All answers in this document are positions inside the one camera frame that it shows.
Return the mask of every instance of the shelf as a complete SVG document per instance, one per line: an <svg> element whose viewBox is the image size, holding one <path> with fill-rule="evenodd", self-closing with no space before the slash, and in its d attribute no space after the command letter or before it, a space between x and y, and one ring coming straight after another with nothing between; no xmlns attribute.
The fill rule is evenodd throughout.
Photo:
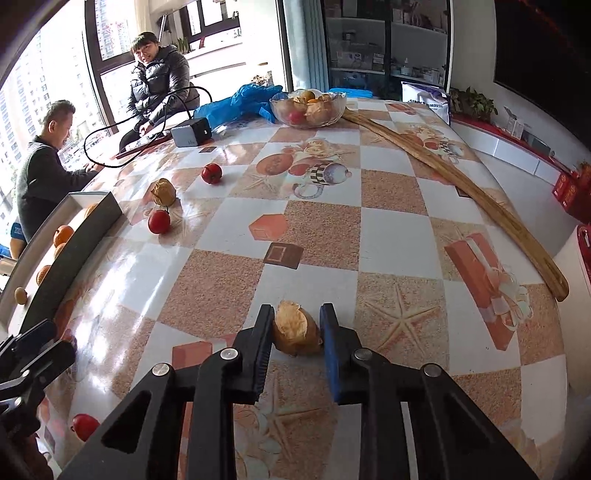
<svg viewBox="0 0 591 480"><path fill-rule="evenodd" d="M409 29L412 29L412 30L423 30L425 32L431 32L431 33L433 33L435 35L440 35L440 36L443 36L443 37L447 37L447 34L446 33L438 32L437 30L431 30L429 28L417 27L416 25L410 25L410 24L407 24L407 23L396 23L396 22L392 22L392 27L396 27L396 28L403 27L403 28L409 28Z"/></svg>
<svg viewBox="0 0 591 480"><path fill-rule="evenodd" d="M385 75L384 72L376 72L375 70L343 69L340 67L331 67L330 69L336 72L375 73L376 75Z"/></svg>
<svg viewBox="0 0 591 480"><path fill-rule="evenodd" d="M372 23L384 23L384 20L376 20L374 18L357 18L357 17L326 17L327 20L331 22L338 22L341 20L357 20L360 22L372 22Z"/></svg>
<svg viewBox="0 0 591 480"><path fill-rule="evenodd" d="M439 84L439 83L431 83L426 81L425 79L420 79L417 77L411 77L410 75L403 75L401 73L392 73L390 74L391 77L396 77L402 80L410 80L411 82L416 82L416 83L424 83L425 85L432 85L434 87L439 87L439 88L443 88L443 85Z"/></svg>

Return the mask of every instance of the man's hair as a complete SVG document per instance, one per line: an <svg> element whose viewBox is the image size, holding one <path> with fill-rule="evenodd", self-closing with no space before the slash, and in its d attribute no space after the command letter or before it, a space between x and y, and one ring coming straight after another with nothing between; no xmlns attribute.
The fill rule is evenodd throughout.
<svg viewBox="0 0 591 480"><path fill-rule="evenodd" d="M76 107L72 105L71 101L58 100L57 102L53 102L43 118L43 128L49 127L52 120L63 122L68 116L68 113L72 115L76 113Z"/></svg>
<svg viewBox="0 0 591 480"><path fill-rule="evenodd" d="M153 32L143 32L140 33L137 37L134 38L133 42L131 43L131 53L139 50L144 45L148 43L156 43L158 44L158 37Z"/></svg>

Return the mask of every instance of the metal screw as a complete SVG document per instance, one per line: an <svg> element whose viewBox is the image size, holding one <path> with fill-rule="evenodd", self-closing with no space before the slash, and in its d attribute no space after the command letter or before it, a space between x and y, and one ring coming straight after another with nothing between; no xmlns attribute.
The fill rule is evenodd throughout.
<svg viewBox="0 0 591 480"><path fill-rule="evenodd" d="M369 360L371 358L371 355L372 351L368 348L358 348L354 353L356 359L363 361Z"/></svg>
<svg viewBox="0 0 591 480"><path fill-rule="evenodd" d="M427 364L423 367L425 375L428 377L438 377L441 375L441 367L436 364Z"/></svg>
<svg viewBox="0 0 591 480"><path fill-rule="evenodd" d="M152 373L156 375L156 377L162 377L166 375L170 371L170 367L168 364L156 364L152 367Z"/></svg>
<svg viewBox="0 0 591 480"><path fill-rule="evenodd" d="M220 356L224 360L234 360L238 356L238 350L235 348L225 348L220 352Z"/></svg>

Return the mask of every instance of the black cable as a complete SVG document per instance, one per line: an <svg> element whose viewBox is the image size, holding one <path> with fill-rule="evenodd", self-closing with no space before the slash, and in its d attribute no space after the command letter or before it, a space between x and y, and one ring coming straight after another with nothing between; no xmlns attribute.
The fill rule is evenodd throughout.
<svg viewBox="0 0 591 480"><path fill-rule="evenodd" d="M208 95L208 97L209 97L209 101L210 101L210 103L213 103L212 94L211 94L211 93L209 93L209 91L208 91L208 90L206 90L206 89L205 89L205 88L203 88L203 87L198 87L198 86L193 86L193 85L190 85L190 86L188 86L188 87L179 88L179 89L176 89L176 90L172 90L171 92L167 92L166 94L163 94L164 96L168 95L168 99L166 100L166 105L165 105L165 107L164 107L164 122L163 122L163 124L162 124L162 130L161 130L160 132L164 132L164 130L165 130L165 127L166 127L166 120L167 120L166 116L168 115L168 106L169 106L169 104L170 104L170 99L171 99L171 98L176 98L177 100L179 100L179 101L182 103L183 107L185 108L185 111L187 112L187 115L189 116L189 118L191 118L191 113L189 112L189 109L187 108L187 105L186 105L186 104L185 104L185 102L184 102L184 101L183 101L183 100L182 100L182 99L179 97L179 95L176 95L176 93L178 93L178 92L182 92L182 91L184 91L184 90L190 90L190 89L194 89L194 88L195 88L195 89L199 89L199 90L203 90L205 93L207 93L207 95ZM156 98L156 99L154 99L154 101L153 101L153 102L149 103L149 104L148 104L148 105L145 107L144 111L146 111L148 108L150 108L151 106L155 105L156 103L160 103L161 101L162 101L162 100L161 100L160 98ZM90 133L89 133L89 134L86 136L86 138L84 139L84 144L83 144L83 146L82 146L82 147L83 147L83 149L84 149L84 155L86 155L86 158L88 158L88 160L90 160L90 161L91 161L92 163L94 163L95 165L100 165L101 167L105 167L105 168L122 168L122 167L125 167L126 165L128 165L129 163L133 162L133 161L134 161L134 160L135 160L135 159L136 159L136 158L137 158L137 157L138 157L140 154L142 154L142 153L144 152L144 150L146 150L148 147L150 147L150 146L152 145L152 143L153 143L155 140L157 140L157 139L158 139L158 137L154 137L154 138L153 138L153 139L152 139L152 140L151 140L149 143L147 143L147 144L146 144L146 145L145 145L145 146L144 146L144 147L143 147L143 148L142 148L142 149L141 149L139 152L137 152L137 153L136 153L136 154L135 154L135 155L134 155L134 156L133 156L133 157L132 157L130 160L128 160L128 161L126 161L126 162L124 162L124 163L122 163L122 164L120 164L120 165L106 165L106 164L104 164L104 163L100 163L100 162L97 162L96 160L93 160L93 159L90 157L90 155L88 154L87 150L86 150L86 142L87 142L87 141L88 141L88 139L89 139L89 138L90 138L92 135L94 135L95 133L101 132L101 131L103 131L103 130L107 130L107 129L109 129L109 128L113 128L113 127L115 127L115 126L117 126L117 125L120 125L120 124L123 124L123 123L125 123L125 122L128 122L129 120L132 120L132 119L134 119L135 117L136 117L135 115L132 115L132 116L130 116L129 118L126 118L126 119L124 119L124 120L121 120L121 121L119 121L119 122L116 122L116 123L114 123L114 124L112 124L112 125L107 125L106 127L101 127L101 128L98 128L98 129L94 130L93 132L90 132Z"/></svg>

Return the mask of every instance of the man's hand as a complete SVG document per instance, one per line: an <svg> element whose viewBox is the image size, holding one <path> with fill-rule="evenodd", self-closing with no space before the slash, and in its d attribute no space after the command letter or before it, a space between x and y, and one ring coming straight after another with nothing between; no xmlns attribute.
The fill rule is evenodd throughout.
<svg viewBox="0 0 591 480"><path fill-rule="evenodd" d="M150 122L146 122L139 128L139 134L143 137L146 133L148 133L153 128L154 127L151 125Z"/></svg>
<svg viewBox="0 0 591 480"><path fill-rule="evenodd" d="M101 171L103 168L104 168L103 165L99 165L99 164L93 163L92 166L90 167L89 171L90 170Z"/></svg>

